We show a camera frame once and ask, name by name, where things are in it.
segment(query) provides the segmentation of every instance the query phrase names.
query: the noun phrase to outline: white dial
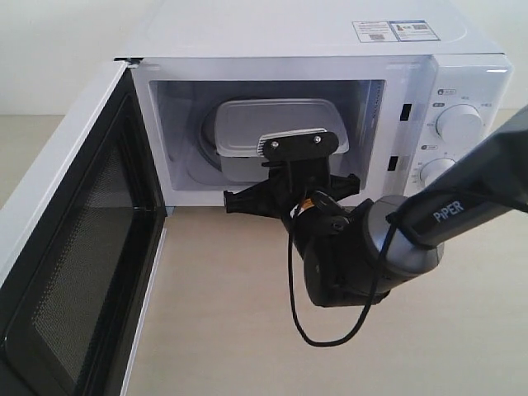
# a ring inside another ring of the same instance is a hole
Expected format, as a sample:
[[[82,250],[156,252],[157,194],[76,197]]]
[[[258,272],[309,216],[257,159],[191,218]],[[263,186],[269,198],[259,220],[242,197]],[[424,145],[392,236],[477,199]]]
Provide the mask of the white dial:
[[[420,171],[420,180],[424,187],[433,183],[447,169],[455,165],[455,161],[449,158],[435,159],[426,164]]]
[[[438,117],[436,132],[449,145],[460,149],[471,148],[482,138],[483,121],[474,107],[453,106]]]

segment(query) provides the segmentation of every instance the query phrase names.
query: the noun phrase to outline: microwave control panel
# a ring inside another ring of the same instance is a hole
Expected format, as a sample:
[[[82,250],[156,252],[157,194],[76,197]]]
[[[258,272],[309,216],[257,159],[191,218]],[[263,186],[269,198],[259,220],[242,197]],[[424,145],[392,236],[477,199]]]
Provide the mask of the microwave control panel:
[[[431,184],[490,132],[512,66],[501,54],[435,55],[436,79],[404,195]]]

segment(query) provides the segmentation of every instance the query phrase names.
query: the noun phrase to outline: microwave top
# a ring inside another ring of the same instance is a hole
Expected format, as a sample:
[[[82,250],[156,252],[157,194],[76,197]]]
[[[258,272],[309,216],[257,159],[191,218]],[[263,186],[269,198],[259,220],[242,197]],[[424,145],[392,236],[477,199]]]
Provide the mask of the microwave top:
[[[448,0],[162,0],[116,57],[501,53]]]

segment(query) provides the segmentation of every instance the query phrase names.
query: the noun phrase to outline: label sticker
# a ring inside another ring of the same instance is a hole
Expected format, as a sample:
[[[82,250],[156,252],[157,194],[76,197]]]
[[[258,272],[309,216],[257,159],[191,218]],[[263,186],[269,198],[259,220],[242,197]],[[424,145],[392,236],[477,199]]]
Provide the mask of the label sticker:
[[[387,21],[352,22],[362,43],[387,43],[398,41]]]
[[[425,21],[389,21],[398,41],[440,41]]]

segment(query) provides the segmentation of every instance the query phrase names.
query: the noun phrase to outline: container lid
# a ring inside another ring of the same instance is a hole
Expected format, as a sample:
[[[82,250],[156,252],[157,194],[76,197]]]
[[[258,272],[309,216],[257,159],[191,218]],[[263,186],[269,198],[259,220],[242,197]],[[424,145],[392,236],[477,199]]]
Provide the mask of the container lid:
[[[227,101],[214,122],[216,149],[222,157],[258,157],[264,134],[322,128],[337,135],[337,154],[348,151],[347,130],[336,107],[324,99]]]

